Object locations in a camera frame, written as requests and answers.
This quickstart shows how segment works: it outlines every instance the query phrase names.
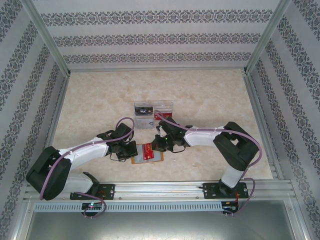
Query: metal profile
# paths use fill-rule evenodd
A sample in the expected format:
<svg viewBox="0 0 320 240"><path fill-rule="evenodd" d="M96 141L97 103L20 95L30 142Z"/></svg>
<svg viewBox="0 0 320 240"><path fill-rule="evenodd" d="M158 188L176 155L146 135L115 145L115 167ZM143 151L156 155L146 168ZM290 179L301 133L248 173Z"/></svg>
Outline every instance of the metal profile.
<svg viewBox="0 0 320 240"><path fill-rule="evenodd" d="M311 240L297 199L283 201L296 240Z"/></svg>
<svg viewBox="0 0 320 240"><path fill-rule="evenodd" d="M34 214L35 204L33 202L23 202L17 214L17 221L14 224L12 233L9 234L10 240L27 239L28 230Z"/></svg>
<svg viewBox="0 0 320 240"><path fill-rule="evenodd" d="M208 212L222 211L221 201L202 202L108 202L108 213L160 213L160 212ZM35 213L83 212L81 202L38 202Z"/></svg>
<svg viewBox="0 0 320 240"><path fill-rule="evenodd" d="M113 68L79 68L71 73L90 72L132 72L132 71L189 71L189 70L237 70L240 66L180 66L180 67L113 67Z"/></svg>
<svg viewBox="0 0 320 240"><path fill-rule="evenodd" d="M251 76L248 74L243 74L243 79L244 79L244 84L249 96L249 100L251 102L251 106L252 106L252 110L253 110L253 114L261 135L261 139L262 139L262 143L264 146L264 150L266 153L266 156L269 160L269 165L270 168L274 167L275 172L272 172L272 176L274 176L275 179L284 179L280 164L279 164L279 160L277 158L274 146L272 144L272 140L271 137L269 135L269 131L268 131L268 127L267 127L267 123L266 120L264 118L264 114L262 111L262 108L260 106L259 100L258 100L258 96L257 93L255 91L255 88L253 86L253 81L251 79Z"/></svg>
<svg viewBox="0 0 320 240"><path fill-rule="evenodd" d="M70 70L67 66L67 63L60 53L53 37L51 36L45 22L43 21L42 17L40 16L33 0L21 0L22 6L28 13L29 17L31 18L34 26L36 27L37 31L41 35L44 43L48 47L50 53L52 54L55 62L58 64L61 72L63 73L64 77L68 77Z"/></svg>
<svg viewBox="0 0 320 240"><path fill-rule="evenodd" d="M269 42L273 32L277 28L278 23L280 22L281 18L283 17L286 9L288 8L289 4L291 3L291 0L280 0L279 4L277 5L276 9L274 10L270 21L268 22L266 28L264 29L264 32L262 36L260 37L256 47L254 48L251 57L246 65L246 73L251 73L251 71L254 69L261 53L265 49L265 46Z"/></svg>
<svg viewBox="0 0 320 240"><path fill-rule="evenodd" d="M48 135L48 139L47 139L47 141L45 143L45 147L52 146L52 143L54 142L54 138L55 138L58 122L59 122L60 113L61 113L64 101L65 101L65 96L66 96L67 89L68 89L70 76L66 76L66 78L67 79L63 83L62 93L61 93L61 95L60 95L60 97L58 99L58 105L57 105L56 113L54 114L54 118L52 120L53 125L49 130L49 135Z"/></svg>
<svg viewBox="0 0 320 240"><path fill-rule="evenodd" d="M203 190L199 187L203 183L217 183L218 181L177 181L177 182L102 182L115 184L114 200L111 202L207 202ZM251 192L253 184L244 181L248 191ZM256 180L252 201L262 200L288 200L295 198L296 194L290 180ZM215 201L228 201L232 199L215 199ZM40 203L39 193L28 185L23 197L24 202ZM76 203L70 200L69 193L62 193L54 199L56 203Z"/></svg>

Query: striped wall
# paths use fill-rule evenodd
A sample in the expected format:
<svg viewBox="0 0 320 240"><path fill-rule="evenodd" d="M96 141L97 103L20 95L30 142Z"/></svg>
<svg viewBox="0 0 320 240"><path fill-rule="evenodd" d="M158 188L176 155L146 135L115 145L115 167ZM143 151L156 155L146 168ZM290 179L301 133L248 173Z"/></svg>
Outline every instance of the striped wall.
<svg viewBox="0 0 320 240"><path fill-rule="evenodd" d="M320 0L293 0L251 73L282 172L320 239Z"/></svg>
<svg viewBox="0 0 320 240"><path fill-rule="evenodd" d="M0 2L0 240L45 146L65 78L19 0Z"/></svg>
<svg viewBox="0 0 320 240"><path fill-rule="evenodd" d="M279 0L35 0L71 70L245 67Z"/></svg>

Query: black bracket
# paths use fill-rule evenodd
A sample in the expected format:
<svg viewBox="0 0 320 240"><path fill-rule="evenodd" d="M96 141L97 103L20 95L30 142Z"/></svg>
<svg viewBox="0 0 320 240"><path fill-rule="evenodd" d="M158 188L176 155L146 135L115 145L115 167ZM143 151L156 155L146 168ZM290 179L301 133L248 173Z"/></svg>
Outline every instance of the black bracket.
<svg viewBox="0 0 320 240"><path fill-rule="evenodd" d="M97 189L97 193L94 195L97 198L103 199L103 200L113 200L115 196L115 186L114 184L99 184L99 187ZM70 193L70 200L92 200L96 201L95 199L92 199L91 197L82 196L79 194L76 194L74 192Z"/></svg>
<svg viewBox="0 0 320 240"><path fill-rule="evenodd" d="M238 182L232 188L232 192L225 195L220 191L221 184L218 182L206 182L202 184L200 189L203 189L204 199L236 199L238 194L239 199L247 199L249 197L247 184L245 182Z"/></svg>

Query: label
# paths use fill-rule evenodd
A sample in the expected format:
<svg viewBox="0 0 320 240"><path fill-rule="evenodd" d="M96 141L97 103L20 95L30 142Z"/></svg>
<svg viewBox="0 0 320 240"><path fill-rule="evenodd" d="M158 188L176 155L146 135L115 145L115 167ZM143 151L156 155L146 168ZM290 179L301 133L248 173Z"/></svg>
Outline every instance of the label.
<svg viewBox="0 0 320 240"><path fill-rule="evenodd" d="M154 113L152 106L135 106L134 114L136 116L151 116Z"/></svg>
<svg viewBox="0 0 320 240"><path fill-rule="evenodd" d="M166 118L166 117L172 117L172 112L169 112L169 113L162 113L163 114L163 116L164 116L164 118ZM156 114L154 115L154 119L155 120L161 120L161 118L160 117L158 117Z"/></svg>
<svg viewBox="0 0 320 240"><path fill-rule="evenodd" d="M155 157L154 151L152 151L152 149L151 149L151 142L143 144L142 148L143 148L143 159L144 160L153 159Z"/></svg>

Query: perforated metal strip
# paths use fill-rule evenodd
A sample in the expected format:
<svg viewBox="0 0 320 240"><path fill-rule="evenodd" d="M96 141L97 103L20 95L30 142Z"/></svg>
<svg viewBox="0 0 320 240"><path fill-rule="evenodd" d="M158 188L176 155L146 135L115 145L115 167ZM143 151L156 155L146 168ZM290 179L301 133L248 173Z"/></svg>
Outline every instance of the perforated metal strip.
<svg viewBox="0 0 320 240"><path fill-rule="evenodd" d="M34 212L61 213L81 212L82 203L44 202L36 203ZM221 201L202 202L108 202L107 212L207 212L222 211Z"/></svg>

